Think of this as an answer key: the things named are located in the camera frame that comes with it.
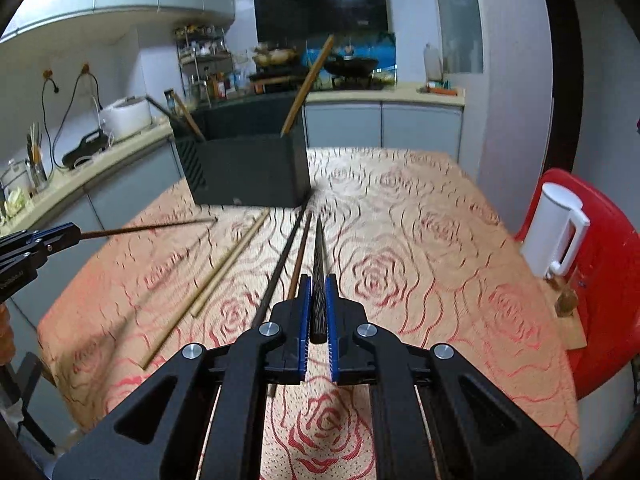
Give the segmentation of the left hand holding gripper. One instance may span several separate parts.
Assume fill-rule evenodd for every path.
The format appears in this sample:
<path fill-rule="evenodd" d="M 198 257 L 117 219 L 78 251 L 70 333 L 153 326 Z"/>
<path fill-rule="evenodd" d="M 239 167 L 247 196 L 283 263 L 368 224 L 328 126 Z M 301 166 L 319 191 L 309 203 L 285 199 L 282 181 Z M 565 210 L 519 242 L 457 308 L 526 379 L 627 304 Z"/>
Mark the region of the left hand holding gripper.
<path fill-rule="evenodd" d="M 0 365 L 9 364 L 15 356 L 11 315 L 5 304 L 0 307 Z"/>

